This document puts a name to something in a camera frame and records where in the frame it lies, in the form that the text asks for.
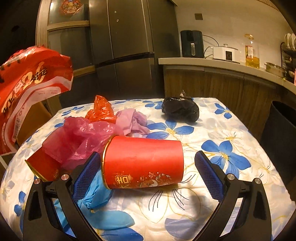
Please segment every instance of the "blue gripper pad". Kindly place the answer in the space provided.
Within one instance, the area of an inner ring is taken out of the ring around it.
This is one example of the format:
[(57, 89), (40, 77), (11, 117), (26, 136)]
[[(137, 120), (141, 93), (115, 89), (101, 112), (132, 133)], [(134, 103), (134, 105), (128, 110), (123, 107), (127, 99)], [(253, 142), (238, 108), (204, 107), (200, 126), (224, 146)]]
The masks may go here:
[(203, 151), (198, 151), (195, 154), (194, 162), (212, 198), (221, 202), (225, 191), (223, 170), (218, 165), (211, 163)]
[(75, 202), (85, 197), (89, 186), (98, 172), (101, 161), (100, 154), (93, 152), (92, 155), (87, 159), (85, 164), (76, 167), (73, 170), (73, 199)]

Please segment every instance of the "bottle label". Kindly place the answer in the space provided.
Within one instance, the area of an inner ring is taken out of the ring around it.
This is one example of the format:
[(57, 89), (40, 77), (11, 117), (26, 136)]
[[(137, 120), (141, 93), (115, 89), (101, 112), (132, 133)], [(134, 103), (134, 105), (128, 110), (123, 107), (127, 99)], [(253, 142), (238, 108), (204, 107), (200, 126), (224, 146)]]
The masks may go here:
[(246, 45), (246, 58), (253, 59), (253, 46)]

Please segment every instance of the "tablecloth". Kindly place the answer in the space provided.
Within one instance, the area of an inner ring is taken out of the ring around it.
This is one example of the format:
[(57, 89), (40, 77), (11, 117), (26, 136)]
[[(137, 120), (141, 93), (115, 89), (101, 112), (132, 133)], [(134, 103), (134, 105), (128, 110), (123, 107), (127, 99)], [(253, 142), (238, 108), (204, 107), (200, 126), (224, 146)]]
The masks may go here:
[[(135, 225), (127, 228), (133, 241), (192, 240), (213, 213), (218, 202), (211, 198), (195, 165), (194, 156), (203, 150), (212, 163), (240, 180), (259, 177), (268, 198), (272, 235), (276, 237), (295, 210), (290, 196), (270, 159), (243, 123), (219, 100), (194, 98), (200, 108), (195, 124), (169, 122), (161, 111), (162, 99), (111, 101), (115, 113), (135, 108), (147, 116), (149, 138), (180, 140), (184, 152), (184, 178), (178, 186), (115, 190), (104, 210), (121, 210), (131, 215)], [(85, 116), (93, 104), (60, 110), (19, 148), (9, 164), (0, 187), (0, 211), (10, 227), (22, 237), (20, 224), (34, 174), (25, 163), (65, 117)], [(239, 210), (238, 199), (223, 232), (230, 231)], [(96, 230), (107, 241), (125, 241), (124, 230)]]

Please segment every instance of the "trash can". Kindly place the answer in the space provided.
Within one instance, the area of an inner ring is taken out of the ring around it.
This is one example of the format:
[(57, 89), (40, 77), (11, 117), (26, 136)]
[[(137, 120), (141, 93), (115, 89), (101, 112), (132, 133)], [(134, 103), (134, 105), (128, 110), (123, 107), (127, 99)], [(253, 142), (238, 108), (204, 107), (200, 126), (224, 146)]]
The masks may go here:
[(296, 174), (296, 110), (272, 101), (260, 145), (287, 185)]

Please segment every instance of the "refrigerator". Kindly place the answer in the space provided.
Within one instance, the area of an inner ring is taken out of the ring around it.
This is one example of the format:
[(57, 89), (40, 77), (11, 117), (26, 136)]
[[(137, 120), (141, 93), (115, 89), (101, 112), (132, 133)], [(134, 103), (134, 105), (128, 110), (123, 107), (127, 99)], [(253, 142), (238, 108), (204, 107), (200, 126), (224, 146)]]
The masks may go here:
[(158, 58), (180, 57), (170, 0), (89, 0), (89, 21), (101, 95), (107, 99), (164, 97)]

